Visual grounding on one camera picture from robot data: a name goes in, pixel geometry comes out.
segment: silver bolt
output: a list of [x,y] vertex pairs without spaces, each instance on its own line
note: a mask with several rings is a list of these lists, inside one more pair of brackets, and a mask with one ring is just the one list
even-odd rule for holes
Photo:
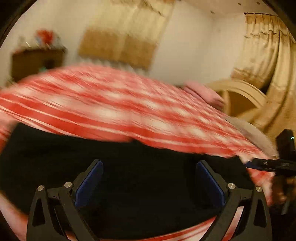
[[262,188],[261,187],[256,187],[256,191],[257,192],[262,192]]
[[65,184],[64,184],[64,187],[65,188],[70,188],[72,186],[72,182],[66,182]]
[[43,189],[44,189],[44,186],[42,186],[42,185],[40,185],[40,186],[37,188],[38,191],[42,191]]
[[234,183],[228,183],[228,187],[229,187],[230,189],[235,189],[235,188],[236,188],[236,186],[235,186]]

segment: person's hand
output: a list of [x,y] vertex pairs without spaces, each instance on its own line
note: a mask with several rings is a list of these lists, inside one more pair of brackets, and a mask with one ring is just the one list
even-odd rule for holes
[[274,204],[283,204],[287,200],[284,186],[293,185],[291,201],[296,198],[296,177],[275,176],[272,180],[272,200]]

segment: white wall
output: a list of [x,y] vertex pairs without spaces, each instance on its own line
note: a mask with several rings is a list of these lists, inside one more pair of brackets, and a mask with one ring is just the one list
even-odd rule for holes
[[245,33],[243,13],[215,19],[209,45],[196,62],[194,80],[208,83],[228,78],[241,53]]
[[[38,0],[18,20],[0,48],[0,86],[9,75],[10,55],[18,37],[23,35],[30,40],[40,28],[52,29],[61,37],[68,49],[66,65],[79,62],[80,41],[100,3],[100,0]],[[185,1],[176,1],[148,75],[172,84],[193,78],[212,26],[210,15]]]

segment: blue pad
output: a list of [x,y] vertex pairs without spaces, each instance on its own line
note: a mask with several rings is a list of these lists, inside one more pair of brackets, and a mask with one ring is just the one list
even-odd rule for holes
[[103,163],[98,161],[76,191],[75,206],[77,209],[86,206],[102,175]]
[[207,190],[211,204],[215,208],[222,208],[226,203],[224,193],[202,162],[196,164],[196,175],[202,180],[201,184]]

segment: beige curtain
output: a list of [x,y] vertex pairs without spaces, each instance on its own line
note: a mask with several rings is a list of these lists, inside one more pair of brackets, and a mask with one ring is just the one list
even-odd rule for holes
[[232,77],[257,88],[269,85],[253,125],[275,141],[284,129],[296,134],[296,43],[276,16],[246,16],[247,34]]
[[148,69],[175,0],[105,0],[79,55]]

